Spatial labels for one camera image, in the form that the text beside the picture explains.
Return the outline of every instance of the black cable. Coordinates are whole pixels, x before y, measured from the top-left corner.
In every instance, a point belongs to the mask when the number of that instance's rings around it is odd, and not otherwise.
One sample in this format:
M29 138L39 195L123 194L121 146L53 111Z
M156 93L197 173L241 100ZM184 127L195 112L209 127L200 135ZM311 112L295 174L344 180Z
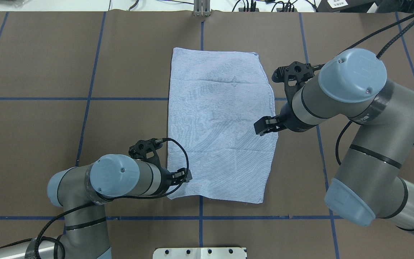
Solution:
M87 204L84 204L84 205L81 205L81 206L77 206L76 208L72 208L71 210L67 210L64 213L60 213L59 215L57 215L56 217L54 217L53 219L51 219L44 226L44 228L41 229L41 232L39 232L38 236L36 237L36 241L34 243L35 244L34 245L34 253L35 253L36 259L41 259L41 256L39 255L39 246L41 245L41 241L43 240L43 238L46 238L45 236L43 236L44 233L45 233L45 231L47 230L47 228L49 228L49 226L52 223L54 223L54 221L58 220L59 218L62 218L65 215L68 215L69 213L73 213L76 210L80 210L80 209L83 209L83 208L87 208L87 207L90 207L90 206L93 206L93 205L95 205L95 204L91 202L91 203L87 203ZM62 249L63 244L60 241L59 241L59 246L60 246L60 249Z
M234 5L234 7L233 7L233 10L232 10L232 12L234 12L234 10L235 10L235 7L237 6L237 4L240 2L240 0L237 0L237 2L236 2L236 4Z
M411 27L414 25L414 20L407 25L403 30L401 30L394 38L392 38L384 47L379 51L379 53L376 55L376 58L379 59L384 52L394 43L396 42L402 35L404 35Z
M177 3L181 3L181 4L189 4L189 5L194 5L194 3L183 2L183 1L177 1L177 0L157 0L157 1L177 2Z
M3 249L5 247L9 247L9 246L15 246L15 245L30 242L30 241L31 241L31 238L23 239L23 240L20 240L20 241L17 241L17 242L10 243L10 244L5 245L5 246L1 246L0 249Z
M312 8L314 8L314 11L317 13L317 5L316 5L316 0L314 0L314 4L311 2L311 1L309 1L309 0L305 0L306 2L308 2L309 3L309 5L311 5L312 6Z
M403 18L403 19L399 20L398 22L391 23L390 25L388 25L388 26L386 26L386 27L384 27L384 28L381 28L381 29L379 29L379 30L377 30L377 31L375 31L375 32L373 32L373 33L371 33L371 34L369 34L369 35L367 35L367 36L363 37L363 39L361 39L361 40L359 40L358 42L356 42L356 43L352 44L351 46L347 47L345 50L352 49L352 48L354 48L355 46L357 46L358 44L360 44L360 43L362 43L362 42L364 42L364 41L368 40L369 38L371 38L371 37L375 36L376 34L381 33L381 32L383 32L383 31L386 31L387 29L392 28L392 27L394 27L394 26L396 26L396 25L398 25L398 24L400 24L400 23L403 23L404 21L407 21L407 20L409 20L409 19L411 19L411 18L413 18L413 17L414 17L414 14L409 15L409 16L407 16L407 17L405 17L405 18Z
M338 165L341 165L340 154L338 153L338 149L340 148L341 137L343 136L343 134L345 134L346 130L349 128L349 126L351 124L352 124L352 121L349 121L346 124L346 126L343 128L343 130L338 135L338 139L336 140L336 144L335 144L335 157L336 157L336 162L338 162Z
M179 185L177 185L177 187L175 187L170 192L164 193L162 195L157 195L157 196L130 196L130 195L125 195L125 196L119 196L119 197L110 198L110 199L107 199L107 200L112 201L112 200L117 200L117 199L122 199L122 198L139 199L139 200L158 199L158 198L166 197L167 195L171 195L172 193L174 193L176 190L178 190L181 187L181 185L185 181L186 177L188 176L188 172L189 172L188 154L186 154L185 149L183 149L183 147L180 145L180 143L178 143L176 140L171 139L171 138L162 138L162 140L163 140L163 143L164 142L167 142L167 141L172 141L177 146L179 146L179 148L181 149L181 151L183 151L184 158L186 159L186 175L184 176L184 179L179 183Z
M277 4L281 3L282 4L282 9L284 8L285 3L283 1L278 1L274 4L274 6L271 9L271 12L274 11L274 8L276 7Z
M375 31L374 33L369 34L368 36L364 37L363 39L359 40L358 42L352 44L351 46L349 46L347 49L352 49L355 46L357 46L358 44L366 41L368 38L371 38L373 36L375 36L376 34L386 31L388 28L392 28L400 23L403 23L404 21L407 21L411 18L414 17L414 14L409 15L401 20L399 20L398 22L392 23L384 28L381 28L377 31ZM413 27L414 25L414 20L409 23L409 25L407 25L403 30L401 30L396 36L394 36L394 38L392 38L388 43L386 43L386 45L381 49L381 51L378 52L378 54L376 55L376 58L379 59L381 58L381 56L386 52L386 50L394 43L397 41L398 38L400 38L401 36L403 36L411 27ZM349 126L352 124L352 121L349 121L346 126L343 128L343 130L340 132L340 135L338 135L338 139L336 140L336 144L335 144L335 157L336 157L336 161L338 162L339 165L341 165L341 161L340 161L340 156L339 156L339 147L340 147L340 140L343 136L343 134L345 133L345 131L347 130L347 128L349 128Z
M129 7L128 10L132 10L133 8L135 8L138 5L138 1L140 1L140 0L136 0L135 3L133 3L133 5L131 7Z
M10 243L10 244L5 245L5 246L1 246L0 249L6 248L6 247L9 247L9 246L15 246L15 245L22 244L22 243L27 243L27 242L30 242L31 240L32 240L32 238L23 239L23 240L20 240L20 241L17 241L17 242ZM46 240L46 241L52 242L54 244L57 244L60 247L60 251L62 252L62 257L61 258L62 259L65 258L65 246L63 246L63 244L59 240L57 240L55 238L47 237L47 236L43 236L41 238L41 240L42 241Z
M48 236L43 236L42 240L46 240L46 241L50 241L54 244L57 244L60 247L60 251L62 252L61 254L61 259L65 259L65 247L63 246L62 242L60 242L59 240L52 238L52 237L48 237Z

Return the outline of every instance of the electrical wire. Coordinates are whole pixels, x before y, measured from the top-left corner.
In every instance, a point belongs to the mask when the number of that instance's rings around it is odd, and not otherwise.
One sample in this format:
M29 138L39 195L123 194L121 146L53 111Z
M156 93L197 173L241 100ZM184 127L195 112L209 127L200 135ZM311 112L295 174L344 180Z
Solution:
M129 9L128 10L132 10L133 8L135 8L137 5L138 5L138 2L139 2L140 0L136 0L135 1L135 3L133 3L133 5L131 6L131 7L129 7Z
M367 36L363 37L363 39L361 39L361 40L359 40L358 42L356 42L356 43L352 44L351 46L347 47L345 50L352 49L352 48L354 48L355 46L357 46L358 44L360 44L360 43L362 43L362 42L366 41L367 39L369 39L369 38L371 38L371 37L375 36L376 34L381 33L381 32L383 32L383 31L386 31L387 29L392 28L392 27L394 27L394 26L396 26L396 25L398 25L398 24L400 24L400 23L403 23L404 21L408 21L409 19L411 19L411 18L413 18L413 17L414 17L414 14L409 15L409 16L407 16L407 17L405 17L405 18L403 18L403 19L401 19L401 20L399 20L399 21L397 21L397 22L395 22L395 23L391 23L390 25L388 25L388 26L386 26L386 27L383 27L383 28L381 28L381 29L379 29L379 30L377 30L377 31L375 31L375 32L373 32L373 33L371 33L371 34L369 34L369 35L367 35Z
M47 228L49 228L49 226L52 224L52 223L54 223L56 220L58 220L59 218L62 218L63 216L65 216L65 215L68 215L69 213L73 213L73 212L75 212L75 211L77 211L77 210L80 210L80 209L83 209L83 208L87 208L87 207L90 207L90 206L94 206L95 204L94 203L87 203L87 204L84 204L84 205L81 205L81 206L78 206L78 207L76 207L76 208L72 208L71 210L67 210L67 211L65 211L64 213L60 213L59 215L57 215L56 217L54 217L53 219L51 219L45 226L44 226L44 228L42 228L41 229L41 232L39 232L39 234L38 234L38 236L36 237L36 241L34 242L34 253L35 253L35 256L36 256L36 259L41 259L41 256L39 255L39 246L41 245L41 242L43 241L43 240L47 240L47 238L48 237L46 237L46 236L43 236L44 235L44 233L45 233L45 231L47 230ZM58 243L58 245L60 246L60 249L62 249L62 247L63 247L63 244L60 242L60 241L58 241L59 243Z
M411 27L414 26L414 20L409 23L404 29L402 29L394 38L392 38L384 47L379 51L379 53L376 55L376 58L379 59L381 56L386 52L386 50L394 43L396 42L402 35L404 35Z
M234 10L235 10L235 7L237 6L237 4L240 2L240 0L237 0L237 2L236 2L236 4L234 5L234 7L233 7L233 10L232 10L232 12L234 12Z
M394 26L396 26L396 25L398 25L400 23L403 23L404 21L407 21L407 20L409 20L409 19L411 19L413 17L414 17L414 14L409 15L409 16L407 16L407 17L405 17L405 18L403 18L403 19L401 19L401 20L399 20L399 21L397 21L395 23L391 23L390 25L388 25L388 26L386 26L384 28L381 28L381 29L375 31L374 33L371 33L368 36L365 36L363 39L361 39L358 42L352 44L351 46L349 46L347 49L345 49L343 51L346 51L348 49L352 49L355 46L357 46L358 44L360 44L360 43L366 41L367 39L375 36L376 34L381 33L383 31L386 31L388 28L392 28L392 27L394 27ZM396 42L401 36L403 36L413 26L414 26L414 20L411 23L409 23L403 30L401 30L396 36L394 36L390 41L388 41L388 43L386 43L386 45L378 52L378 54L376 55L376 58L377 59L381 58L381 56L383 56L383 54L386 52L386 50L389 49L389 47L394 42ZM343 134L346 132L346 130L349 128L349 126L351 124L352 124L352 121L349 121L345 125L345 127L342 129L342 131L338 135L338 139L336 140L336 144L335 144L335 158L336 158L336 161L338 162L339 165L341 165L340 156L339 156L340 141L341 141L341 138L342 138Z
M6 247L10 247L10 246L15 246L15 245L22 244L22 243L27 243L27 242L30 242L31 240L32 240L32 238L23 239L23 240L20 240L20 241L17 241L17 242L10 243L10 244L5 245L5 246L1 246L0 249L6 248ZM43 236L41 238L41 241L44 241L44 240L49 241L49 242L52 242L54 244L57 244L59 246L59 248L60 248L61 253L62 253L61 254L62 255L61 258L62 259L65 259L65 246L63 246L63 244L59 240L57 240L55 238Z
M316 0L314 0L314 4L311 2L311 1L309 1L309 0L305 0L306 2L308 2L309 3L309 5L311 5L312 6L312 8L314 8L314 11L317 13L317 5L316 5Z
M194 3L183 2L183 1L177 1L177 0L157 0L157 1L177 2L177 3L181 3L181 4L189 4L189 5L194 5Z
M336 157L336 162L338 162L338 165L341 165L340 154L338 153L338 150L340 148L341 137L343 136L343 134L345 134L346 130L349 128L349 126L351 124L352 124L352 121L349 121L346 124L346 126L342 129L341 133L338 135L338 139L336 140L336 144L335 144L335 157Z
M276 7L276 5L277 5L277 4L279 4L279 3L281 3L281 4L282 4L282 9L284 9L284 5L285 5L285 3L284 3L283 1L278 1L278 2L276 2L276 3L274 4L274 6L272 7L271 12L272 12L272 11L274 11L274 8L275 8L275 7Z
M5 246L1 246L0 249L6 248L6 247L9 247L9 246L15 246L15 245L30 242L30 241L31 241L31 238L23 239L23 240L20 240L20 241L17 241L17 242L10 243L10 244L5 245Z

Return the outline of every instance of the light blue striped cloth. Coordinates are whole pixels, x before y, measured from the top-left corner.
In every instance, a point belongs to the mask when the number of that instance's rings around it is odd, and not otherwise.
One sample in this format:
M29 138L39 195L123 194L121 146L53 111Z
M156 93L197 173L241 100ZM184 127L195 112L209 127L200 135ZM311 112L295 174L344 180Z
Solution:
M193 179L169 198L262 203L277 134L257 136L253 123L274 115L274 93L258 54L175 48L168 136L187 151ZM182 151L169 143L169 171L185 165Z

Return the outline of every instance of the metal bracket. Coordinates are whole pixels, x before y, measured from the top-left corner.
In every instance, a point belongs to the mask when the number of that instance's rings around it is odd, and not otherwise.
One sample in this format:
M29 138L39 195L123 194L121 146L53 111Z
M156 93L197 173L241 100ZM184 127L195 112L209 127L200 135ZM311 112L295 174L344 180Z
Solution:
M245 247L188 247L156 249L153 259L247 259Z
M194 16L210 16L210 0L194 0Z

